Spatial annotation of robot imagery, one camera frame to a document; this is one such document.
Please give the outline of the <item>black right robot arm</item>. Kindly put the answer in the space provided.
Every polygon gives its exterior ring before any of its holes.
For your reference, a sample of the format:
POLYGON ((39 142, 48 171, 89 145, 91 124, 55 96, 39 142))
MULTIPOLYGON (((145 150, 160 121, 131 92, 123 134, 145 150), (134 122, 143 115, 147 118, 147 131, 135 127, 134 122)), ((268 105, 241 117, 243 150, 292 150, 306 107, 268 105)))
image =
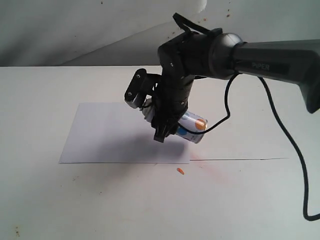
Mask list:
POLYGON ((162 74, 153 97, 154 140, 163 142, 188 108, 196 77, 228 80, 247 74, 298 85, 309 113, 320 107, 320 42, 244 42, 220 28, 184 32, 157 50, 162 74))

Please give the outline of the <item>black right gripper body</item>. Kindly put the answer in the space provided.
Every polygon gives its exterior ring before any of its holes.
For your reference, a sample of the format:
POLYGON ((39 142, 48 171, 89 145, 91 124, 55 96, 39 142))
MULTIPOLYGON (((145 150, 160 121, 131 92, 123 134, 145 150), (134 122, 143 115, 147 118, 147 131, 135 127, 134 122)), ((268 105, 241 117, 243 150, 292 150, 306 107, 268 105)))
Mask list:
POLYGON ((171 130, 188 108, 188 98, 194 82, 193 75, 175 78, 168 74, 146 74, 147 81, 152 84, 148 92, 151 98, 146 106, 153 108, 151 126, 154 129, 171 130))

